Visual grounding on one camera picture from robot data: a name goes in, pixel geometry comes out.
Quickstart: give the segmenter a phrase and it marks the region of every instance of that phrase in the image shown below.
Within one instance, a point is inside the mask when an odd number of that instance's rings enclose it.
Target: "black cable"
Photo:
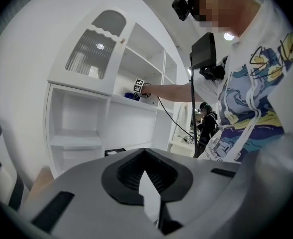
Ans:
[[[188,134],[191,138],[194,138],[194,136],[192,136],[191,134],[189,134],[189,133],[187,133],[184,129],[182,129],[182,127],[180,126],[180,125],[178,125],[174,120],[173,120],[173,118],[170,116],[170,114],[167,112],[167,110],[165,109],[165,107],[164,107],[164,105],[162,104],[162,102],[161,102],[161,100],[160,100],[160,98],[159,97],[157,97],[158,98],[158,100],[160,101],[160,103],[161,103],[161,105],[162,105],[162,107],[163,107],[163,109],[164,109],[164,111],[167,113],[167,115],[171,118],[171,120],[181,129],[181,130],[183,130],[186,134]]]
[[[158,100],[160,101],[160,103],[161,103],[161,106],[163,107],[163,109],[164,109],[164,111],[166,112],[166,114],[171,118],[171,120],[176,124],[176,126],[178,126],[181,130],[183,130],[186,134],[188,134],[192,139],[194,139],[195,138],[195,135],[191,135],[191,134],[189,134],[188,132],[186,132],[180,125],[178,125],[174,120],[173,120],[173,118],[170,116],[170,114],[167,112],[167,110],[165,109],[165,107],[164,107],[164,105],[162,104],[162,102],[161,102],[161,99],[159,98],[159,97],[157,97],[158,98]],[[201,141],[198,141],[200,144],[202,144],[202,145],[204,145],[204,146],[206,146],[206,144],[205,143],[203,143],[203,142],[201,142]]]
[[[195,154],[194,158],[198,158],[197,149],[197,127],[196,127],[196,114],[195,114],[195,92],[194,92],[194,70],[191,69],[191,91],[192,91],[192,115],[193,115],[193,125],[194,125],[194,140],[195,140]]]

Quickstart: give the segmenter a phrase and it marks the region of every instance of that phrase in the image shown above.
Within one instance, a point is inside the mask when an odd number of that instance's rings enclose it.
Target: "white wall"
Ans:
[[[142,0],[32,0],[0,36],[0,123],[8,151],[28,186],[49,164],[43,109],[51,65],[74,27],[95,6],[107,2],[128,12],[168,51],[178,65],[178,84],[188,81],[173,41]],[[179,106],[174,108],[175,119]]]

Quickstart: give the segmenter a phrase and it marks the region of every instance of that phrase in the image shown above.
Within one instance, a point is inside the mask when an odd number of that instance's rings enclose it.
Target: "graphic t-shirt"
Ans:
[[[232,45],[224,79],[200,76],[194,81],[202,99],[219,104],[221,128],[199,158],[241,162],[247,153],[285,133],[268,95],[276,91],[292,64],[293,29],[274,2],[265,0]]]

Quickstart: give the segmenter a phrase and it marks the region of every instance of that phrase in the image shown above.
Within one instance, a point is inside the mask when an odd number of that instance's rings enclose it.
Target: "black monitor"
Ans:
[[[191,69],[216,66],[216,47],[213,33],[207,32],[192,46]]]

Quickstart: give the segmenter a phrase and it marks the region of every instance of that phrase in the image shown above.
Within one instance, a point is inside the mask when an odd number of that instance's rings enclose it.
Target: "man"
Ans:
[[[200,76],[194,81],[197,102],[219,103],[222,128],[200,158],[241,162],[247,153],[284,134],[268,95],[293,63],[293,29],[272,0],[262,5],[255,0],[194,0],[193,6],[212,27],[239,37],[231,47],[223,80]],[[191,102],[190,83],[150,85],[142,92]]]
[[[196,124],[197,128],[200,131],[198,155],[201,155],[204,152],[209,140],[214,136],[216,132],[217,114],[212,111],[211,106],[206,102],[200,104],[199,111],[200,114],[204,116],[203,122]]]

